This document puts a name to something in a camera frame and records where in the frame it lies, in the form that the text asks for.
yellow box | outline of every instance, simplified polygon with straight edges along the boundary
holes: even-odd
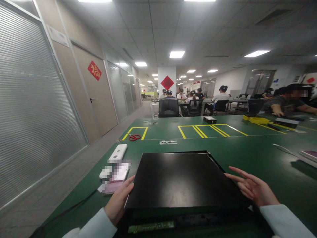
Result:
[[[261,118],[261,117],[250,117],[249,121],[255,124],[265,124],[265,125],[270,122],[269,119]]]
[[[247,117],[246,115],[243,115],[243,119],[248,121],[250,119],[250,117]]]

white pillar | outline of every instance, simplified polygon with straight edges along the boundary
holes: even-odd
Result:
[[[163,85],[161,82],[168,76],[174,84],[171,86],[169,90],[173,92],[173,96],[176,97],[176,67],[158,67],[158,90],[159,94],[161,95],[163,93]]]

red sign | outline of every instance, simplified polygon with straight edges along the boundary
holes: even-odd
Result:
[[[161,82],[161,85],[163,85],[166,90],[169,90],[173,86],[173,84],[174,82],[168,76],[166,76],[165,79]]]
[[[91,61],[88,67],[88,71],[99,81],[101,77],[101,71],[99,70],[94,61]]]
[[[308,83],[312,83],[312,82],[314,82],[314,81],[315,81],[314,78],[310,78],[310,79],[307,80]]]

cable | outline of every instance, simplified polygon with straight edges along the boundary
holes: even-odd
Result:
[[[295,155],[293,152],[291,152],[290,150],[288,150],[288,149],[286,149],[285,147],[282,147],[282,146],[280,146],[280,145],[277,145],[277,144],[272,144],[273,146],[278,146],[278,147],[281,147],[281,148],[283,148],[284,150],[287,150],[288,152],[289,152],[289,154],[291,154],[291,155],[293,155],[293,156],[295,156],[295,157],[297,157],[298,158],[298,156],[297,155]]]
[[[47,225],[49,225],[50,223],[52,223],[53,221],[57,220],[58,218],[66,215],[68,212],[70,212],[71,210],[73,210],[75,207],[82,205],[83,203],[85,203],[92,195],[95,194],[97,190],[94,190],[88,197],[84,198],[83,200],[81,200],[80,202],[76,203],[75,205],[71,206],[70,208],[68,208],[67,210],[63,211],[61,214],[55,216],[54,218],[52,218],[49,222],[47,222],[44,225],[39,226],[38,228],[36,228],[36,230],[33,232],[33,234],[29,237],[35,237],[38,233],[41,232],[41,230],[46,227]]]

hand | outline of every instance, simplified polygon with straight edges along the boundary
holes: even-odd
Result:
[[[274,116],[278,116],[278,117],[281,117],[281,116],[284,116],[284,113],[283,112],[274,112],[272,113]]]
[[[246,178],[243,179],[225,173],[229,179],[238,182],[242,194],[252,200],[258,207],[280,204],[267,183],[241,169],[232,166],[229,166],[229,168]]]
[[[110,198],[109,202],[105,206],[105,213],[107,217],[112,222],[114,226],[118,224],[120,219],[122,218],[125,210],[124,204],[134,187],[134,183],[131,183],[134,180],[135,175],[131,178],[127,179]]]

